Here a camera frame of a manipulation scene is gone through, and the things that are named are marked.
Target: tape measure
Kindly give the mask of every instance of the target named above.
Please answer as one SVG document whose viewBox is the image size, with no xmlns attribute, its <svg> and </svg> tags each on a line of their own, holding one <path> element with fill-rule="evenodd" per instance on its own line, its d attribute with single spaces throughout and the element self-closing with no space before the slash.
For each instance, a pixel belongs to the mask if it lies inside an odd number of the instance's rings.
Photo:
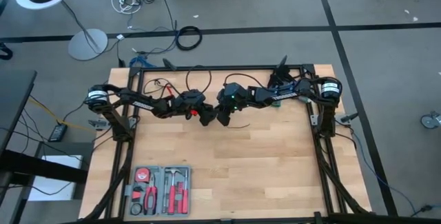
<svg viewBox="0 0 441 224">
<path fill-rule="evenodd" d="M 150 171 L 147 168 L 139 168 L 135 172 L 135 182 L 148 183 L 150 180 Z"/>
</svg>

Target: black floor stripe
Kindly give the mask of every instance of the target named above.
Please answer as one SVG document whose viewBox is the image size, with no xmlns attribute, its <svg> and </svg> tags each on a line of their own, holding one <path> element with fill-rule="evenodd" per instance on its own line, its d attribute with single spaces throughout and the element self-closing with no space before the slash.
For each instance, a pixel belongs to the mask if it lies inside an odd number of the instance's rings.
<svg viewBox="0 0 441 224">
<path fill-rule="evenodd" d="M 363 106 L 360 92 L 358 91 L 355 77 L 353 76 L 353 72 L 351 66 L 349 65 L 349 61 L 345 52 L 345 48 L 343 47 L 343 43 L 340 38 L 340 34 L 338 33 L 336 22 L 332 15 L 331 7 L 329 6 L 328 0 L 322 0 L 323 8 L 325 9 L 325 14 L 328 19 L 329 25 L 332 27 L 332 37 L 336 43 L 338 55 L 340 56 L 340 60 L 343 66 L 343 70 L 345 71 L 345 75 L 349 84 L 349 89 L 351 90 L 353 101 L 355 103 L 356 109 L 358 111 L 358 116 L 360 117 L 360 122 L 363 128 L 363 132 L 366 138 L 366 144 L 371 156 L 373 168 L 376 171 L 377 175 L 382 178 L 382 180 L 387 183 L 386 174 L 384 173 L 384 168 L 381 163 L 381 158 L 377 150 L 377 145 L 375 144 L 375 140 L 373 138 L 371 125 L 366 115 L 365 107 Z M 383 197 L 384 205 L 386 206 L 387 212 L 389 215 L 397 216 L 398 212 L 393 201 L 391 190 L 383 185 L 378 180 L 378 185 L 380 186 L 380 191 Z"/>
<path fill-rule="evenodd" d="M 270 32 L 322 32 L 331 31 L 329 26 L 298 26 L 298 27 L 259 27 L 259 28 L 221 28 L 201 30 L 204 35 L 211 34 L 253 34 L 253 33 L 270 33 Z M 115 39 L 122 34 L 126 38 L 148 38 L 148 37 L 173 37 L 176 35 L 172 31 L 164 32 L 127 32 L 107 34 L 109 39 Z M 191 32 L 185 33 L 183 36 L 194 35 Z M 43 37 L 5 37 L 0 38 L 0 42 L 5 43 L 23 43 L 23 42 L 42 42 L 42 41 L 69 41 L 72 35 L 56 35 Z"/>
<path fill-rule="evenodd" d="M 258 27 L 258 28 L 220 28 L 201 30 L 204 35 L 211 34 L 253 34 L 271 32 L 326 32 L 326 31 L 362 31 L 362 30 L 406 30 L 420 28 L 441 28 L 441 23 L 408 23 L 408 24 L 375 24 L 375 25 L 354 25 L 354 26 L 292 26 L 292 27 Z M 172 31 L 165 32 L 126 32 L 107 34 L 109 39 L 116 39 L 122 34 L 126 38 L 148 38 L 148 37 L 173 37 Z M 4 37 L 0 42 L 24 43 L 44 41 L 69 41 L 73 35 L 52 35 L 42 37 Z"/>
<path fill-rule="evenodd" d="M 338 31 L 357 31 L 357 30 L 401 30 L 416 28 L 441 28 L 441 23 L 403 23 L 403 24 L 375 24 L 375 25 L 351 25 L 336 26 Z"/>
</svg>

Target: black desk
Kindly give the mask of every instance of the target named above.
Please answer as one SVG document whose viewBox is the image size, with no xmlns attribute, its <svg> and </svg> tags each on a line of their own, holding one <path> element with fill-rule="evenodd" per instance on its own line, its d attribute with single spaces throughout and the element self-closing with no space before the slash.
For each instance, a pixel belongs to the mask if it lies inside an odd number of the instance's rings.
<svg viewBox="0 0 441 224">
<path fill-rule="evenodd" d="M 34 176 L 75 183 L 85 183 L 87 178 L 87 170 L 48 162 L 6 149 L 12 136 L 11 130 L 15 129 L 20 118 L 34 86 L 36 75 L 33 70 L 0 70 L 0 205 L 9 184 L 31 185 Z"/>
</svg>

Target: yellow cable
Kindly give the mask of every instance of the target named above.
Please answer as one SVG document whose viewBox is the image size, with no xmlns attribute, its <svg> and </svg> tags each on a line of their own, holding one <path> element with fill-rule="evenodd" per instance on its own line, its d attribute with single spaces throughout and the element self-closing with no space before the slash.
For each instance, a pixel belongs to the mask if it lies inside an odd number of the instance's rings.
<svg viewBox="0 0 441 224">
<path fill-rule="evenodd" d="M 63 121 L 62 119 L 58 118 L 54 113 L 52 113 L 52 111 L 50 111 L 48 108 L 46 108 L 45 106 L 41 105 L 40 103 L 37 103 L 34 99 L 29 99 L 29 101 L 31 103 L 39 106 L 40 108 L 44 109 L 50 116 L 54 117 L 54 119 L 56 119 L 58 123 L 62 123 L 62 124 L 66 125 L 68 127 L 71 127 L 71 128 L 78 128 L 78 129 L 81 129 L 81 130 L 85 130 L 85 131 L 91 132 L 93 134 L 96 133 L 95 130 L 91 130 L 90 128 L 85 128 L 85 127 L 82 127 L 80 125 L 76 125 L 76 124 L 73 124 L 73 123 L 68 123 L 67 121 Z"/>
</svg>

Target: blue cable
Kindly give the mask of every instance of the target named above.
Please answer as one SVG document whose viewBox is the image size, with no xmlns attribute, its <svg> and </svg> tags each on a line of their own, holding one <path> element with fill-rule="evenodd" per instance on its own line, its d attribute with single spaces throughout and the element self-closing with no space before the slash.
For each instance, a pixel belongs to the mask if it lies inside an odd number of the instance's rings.
<svg viewBox="0 0 441 224">
<path fill-rule="evenodd" d="M 143 56 L 134 57 L 130 62 L 129 66 L 132 67 L 134 64 L 140 63 L 143 68 L 155 68 L 156 65 L 147 62 L 147 58 Z"/>
<path fill-rule="evenodd" d="M 360 139 L 358 138 L 357 134 L 352 130 L 352 134 L 356 137 L 357 142 L 358 142 L 358 147 L 360 148 L 361 154 L 363 156 L 363 160 L 366 163 L 366 166 L 372 171 L 372 173 L 377 177 L 377 179 L 384 185 L 386 185 L 389 189 L 399 193 L 402 197 L 404 197 L 407 202 L 409 202 L 410 206 L 412 207 L 412 211 L 413 213 L 416 213 L 415 207 L 413 206 L 413 203 L 411 202 L 411 200 L 409 199 L 409 197 L 407 197 L 405 194 L 403 194 L 401 191 L 397 190 L 394 187 L 391 187 L 389 184 L 385 183 L 376 173 L 375 171 L 372 169 L 372 167 L 368 164 L 367 160 L 366 160 L 366 156 L 365 156 L 365 152 L 363 151 L 363 146 L 361 145 Z"/>
</svg>

